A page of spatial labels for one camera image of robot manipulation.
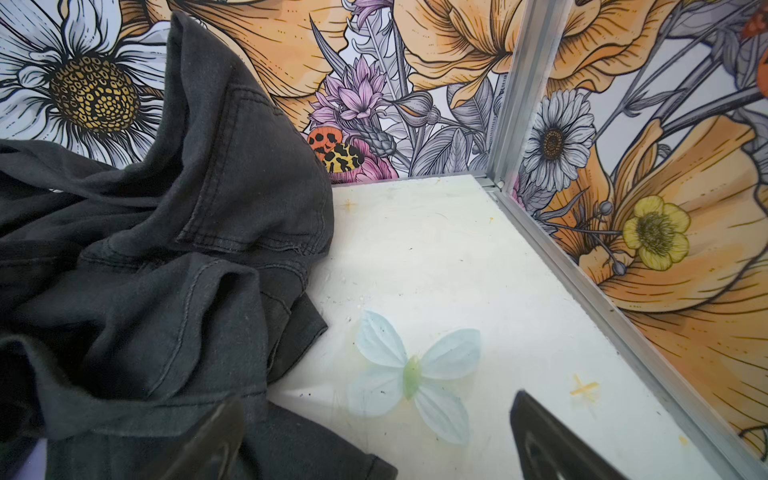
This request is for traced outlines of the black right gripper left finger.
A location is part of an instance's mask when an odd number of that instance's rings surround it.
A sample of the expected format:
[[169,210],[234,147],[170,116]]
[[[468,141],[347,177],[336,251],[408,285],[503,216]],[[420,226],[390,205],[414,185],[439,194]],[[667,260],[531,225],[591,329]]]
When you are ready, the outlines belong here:
[[190,427],[157,460],[158,479],[225,479],[245,430],[242,402],[228,397]]

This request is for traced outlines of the dark grey cloth garment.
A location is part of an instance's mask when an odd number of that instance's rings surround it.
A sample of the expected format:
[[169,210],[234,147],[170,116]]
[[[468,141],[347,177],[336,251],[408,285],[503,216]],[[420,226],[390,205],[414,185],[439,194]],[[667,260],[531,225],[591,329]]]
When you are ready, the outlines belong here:
[[142,162],[1,144],[2,477],[45,439],[50,479],[145,479],[236,397],[230,478],[395,478],[267,397],[327,328],[307,295],[327,172],[221,40],[176,13],[166,45]]

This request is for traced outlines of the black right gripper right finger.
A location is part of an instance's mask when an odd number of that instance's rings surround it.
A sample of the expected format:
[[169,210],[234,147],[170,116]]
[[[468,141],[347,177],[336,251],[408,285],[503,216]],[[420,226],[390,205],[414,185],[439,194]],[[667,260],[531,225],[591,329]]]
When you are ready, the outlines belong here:
[[525,390],[509,420],[524,479],[627,479]]

